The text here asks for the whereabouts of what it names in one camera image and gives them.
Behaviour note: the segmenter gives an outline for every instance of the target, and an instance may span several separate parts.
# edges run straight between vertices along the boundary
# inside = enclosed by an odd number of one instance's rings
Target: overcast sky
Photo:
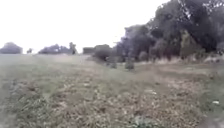
[[[35,51],[51,44],[110,44],[124,27],[144,24],[167,0],[0,0],[0,46]]]

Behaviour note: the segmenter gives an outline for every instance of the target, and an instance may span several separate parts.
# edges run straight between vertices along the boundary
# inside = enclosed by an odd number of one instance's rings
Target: grass field
[[[1,55],[0,128],[196,128],[224,109],[223,66]]]

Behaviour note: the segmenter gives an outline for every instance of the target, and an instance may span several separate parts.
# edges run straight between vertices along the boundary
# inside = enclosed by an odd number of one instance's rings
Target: distant tree
[[[26,53],[27,54],[30,54],[30,53],[32,53],[32,51],[33,51],[33,49],[32,48],[29,48]]]
[[[58,44],[44,47],[41,49],[39,54],[70,54],[70,49],[66,48],[65,46],[59,46]]]
[[[93,54],[94,48],[93,47],[84,47],[83,48],[83,54]]]
[[[71,50],[71,53],[72,53],[72,55],[74,55],[74,54],[76,54],[77,53],[77,51],[76,51],[76,45],[75,44],[73,44],[72,42],[70,42],[69,43],[69,49]]]
[[[22,54],[23,49],[13,42],[6,43],[1,49],[1,54]]]

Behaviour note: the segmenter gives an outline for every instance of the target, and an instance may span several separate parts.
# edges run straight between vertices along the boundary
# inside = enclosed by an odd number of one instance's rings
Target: tree line
[[[32,52],[33,52],[32,48],[29,48],[27,50],[28,54]],[[1,54],[22,54],[23,48],[13,42],[8,42],[0,49],[0,53]],[[44,47],[38,52],[38,54],[76,54],[76,53],[77,53],[76,45],[73,44],[72,42],[69,43],[69,48],[55,44],[48,47]]]
[[[171,0],[158,7],[155,17],[143,25],[125,28],[117,42],[122,60],[160,59],[224,51],[224,1]]]

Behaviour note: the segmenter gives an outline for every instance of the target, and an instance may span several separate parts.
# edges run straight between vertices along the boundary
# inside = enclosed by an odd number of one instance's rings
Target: bush
[[[30,54],[30,53],[32,53],[32,51],[33,51],[33,49],[32,49],[32,48],[29,48],[29,49],[26,51],[26,53],[27,53],[27,54]]]
[[[70,54],[71,50],[65,46],[59,46],[58,44],[55,44],[49,47],[44,47],[38,53],[39,54]]]
[[[224,53],[224,42],[221,42],[217,45],[217,53],[223,55]]]
[[[145,51],[140,52],[138,59],[139,59],[139,61],[148,61],[147,52],[145,52]]]
[[[111,55],[112,49],[109,45],[97,45],[94,48],[94,57],[106,61],[106,58]]]
[[[127,57],[125,62],[125,69],[132,70],[134,68],[134,59],[131,57]]]
[[[71,51],[71,53],[72,53],[72,55],[74,55],[74,54],[76,54],[77,53],[77,50],[76,50],[76,45],[75,44],[73,44],[72,42],[70,42],[69,43],[69,49],[70,49],[70,51]]]
[[[93,54],[94,53],[94,48],[92,47],[84,47],[83,48],[83,54]]]
[[[22,52],[23,49],[13,42],[6,43],[3,48],[0,49],[1,54],[21,54]]]
[[[164,55],[166,55],[166,47],[168,42],[164,39],[158,39],[156,41],[155,46],[151,49],[151,53],[158,59],[161,59]]]
[[[117,61],[118,63],[122,63],[122,62],[125,62],[125,58],[122,57],[122,56],[117,56],[117,57],[116,57],[116,61]]]
[[[191,37],[191,35],[184,31],[182,33],[182,41],[181,41],[181,49],[180,56],[182,59],[187,58],[188,56],[192,56],[199,52],[199,54],[203,51],[200,45],[196,43],[196,41]]]

